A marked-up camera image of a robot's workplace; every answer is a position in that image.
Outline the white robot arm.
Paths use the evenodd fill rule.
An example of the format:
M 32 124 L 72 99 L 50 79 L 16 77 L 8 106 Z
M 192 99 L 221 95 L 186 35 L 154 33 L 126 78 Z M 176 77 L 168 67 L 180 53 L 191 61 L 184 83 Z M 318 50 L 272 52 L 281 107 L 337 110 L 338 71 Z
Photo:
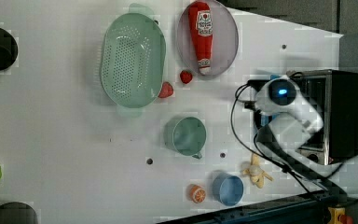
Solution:
M 324 127 L 324 121 L 290 77 L 268 81 L 255 95 L 255 109 L 275 117 L 255 137 L 255 146 L 266 159 L 331 193 L 340 207 L 358 204 L 358 156 L 321 165 L 296 152 Z

